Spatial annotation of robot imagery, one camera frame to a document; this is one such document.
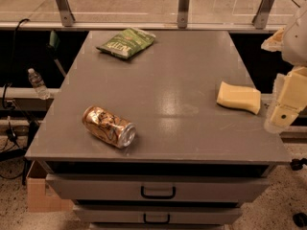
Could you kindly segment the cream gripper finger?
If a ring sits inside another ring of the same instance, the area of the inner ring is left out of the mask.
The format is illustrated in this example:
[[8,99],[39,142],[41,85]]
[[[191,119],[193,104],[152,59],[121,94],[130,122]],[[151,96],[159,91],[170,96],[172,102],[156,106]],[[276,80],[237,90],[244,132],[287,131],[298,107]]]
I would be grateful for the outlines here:
[[291,108],[272,102],[266,113],[264,129],[269,133],[281,133],[298,117],[298,113]]
[[282,50],[284,28],[277,30],[272,36],[265,39],[261,48],[269,52],[277,52]]

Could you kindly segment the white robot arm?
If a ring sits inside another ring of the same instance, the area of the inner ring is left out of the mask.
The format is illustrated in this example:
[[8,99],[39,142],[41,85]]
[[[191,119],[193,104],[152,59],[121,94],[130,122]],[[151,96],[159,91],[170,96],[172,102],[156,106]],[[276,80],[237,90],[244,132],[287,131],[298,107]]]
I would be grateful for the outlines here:
[[285,27],[266,39],[261,48],[279,51],[282,59],[293,65],[286,75],[276,75],[264,123],[267,132],[281,133],[307,106],[307,3],[296,11]]

